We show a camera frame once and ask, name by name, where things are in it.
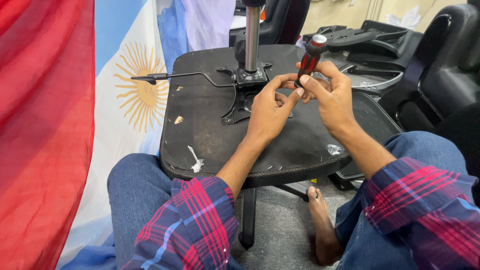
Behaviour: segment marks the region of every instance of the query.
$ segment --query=plaid shirt sleeve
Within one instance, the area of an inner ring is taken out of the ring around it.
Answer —
[[[172,199],[143,227],[123,269],[227,269],[239,225],[233,194],[218,177],[174,179]]]
[[[477,178],[402,158],[366,184],[363,214],[381,234],[397,234],[419,269],[480,269]]]

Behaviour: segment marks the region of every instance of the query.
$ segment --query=person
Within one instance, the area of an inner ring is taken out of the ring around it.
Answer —
[[[171,181],[157,156],[130,154],[108,177],[118,267],[243,269],[229,255],[239,225],[233,204],[252,165],[281,132],[302,98],[318,101],[322,122],[362,170],[354,198],[328,218],[320,190],[308,190],[320,264],[337,269],[480,268],[480,210],[461,153],[427,132],[390,138],[385,147],[355,121],[351,81],[331,62],[315,71],[330,78],[275,77],[255,97],[248,132],[216,177]]]

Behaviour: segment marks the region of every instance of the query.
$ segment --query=floor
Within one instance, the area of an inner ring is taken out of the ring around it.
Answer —
[[[336,209],[349,201],[355,191],[337,190],[328,179],[318,179],[314,185],[322,192],[328,206],[330,220],[335,222]],[[241,226],[243,198],[240,194],[235,205]],[[320,267],[314,262],[310,240],[315,235],[308,204],[299,197],[269,186],[257,189],[255,245],[246,251],[238,242],[233,243],[232,256],[246,269],[335,269]]]

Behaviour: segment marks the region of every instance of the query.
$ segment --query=foot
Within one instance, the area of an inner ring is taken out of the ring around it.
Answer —
[[[315,224],[316,254],[321,265],[332,265],[340,260],[343,248],[337,241],[333,224],[328,218],[327,204],[319,189],[311,186],[308,189],[308,209]]]

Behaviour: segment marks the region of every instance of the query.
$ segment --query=screwdriver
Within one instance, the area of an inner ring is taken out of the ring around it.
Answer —
[[[318,61],[320,61],[320,57],[322,53],[328,50],[327,48],[327,38],[324,35],[314,35],[310,42],[307,44],[305,55],[301,60],[301,66],[299,70],[298,79],[295,81],[295,87],[302,87],[300,83],[300,77],[302,75],[311,75],[314,68],[317,66]]]

